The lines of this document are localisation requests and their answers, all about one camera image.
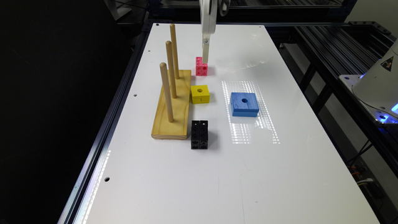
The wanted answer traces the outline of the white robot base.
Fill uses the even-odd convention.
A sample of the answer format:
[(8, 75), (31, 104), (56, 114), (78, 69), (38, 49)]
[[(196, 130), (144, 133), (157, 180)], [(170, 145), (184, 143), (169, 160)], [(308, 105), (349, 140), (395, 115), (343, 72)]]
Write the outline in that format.
[(397, 41), (353, 85), (352, 91), (366, 105), (397, 117)]

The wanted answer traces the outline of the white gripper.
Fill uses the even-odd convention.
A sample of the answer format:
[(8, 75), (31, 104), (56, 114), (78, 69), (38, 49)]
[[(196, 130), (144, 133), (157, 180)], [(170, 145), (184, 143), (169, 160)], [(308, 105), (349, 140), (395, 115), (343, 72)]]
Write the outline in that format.
[(208, 63), (210, 34), (215, 33), (218, 13), (224, 17), (229, 11), (230, 0), (199, 0), (202, 31), (202, 62)]

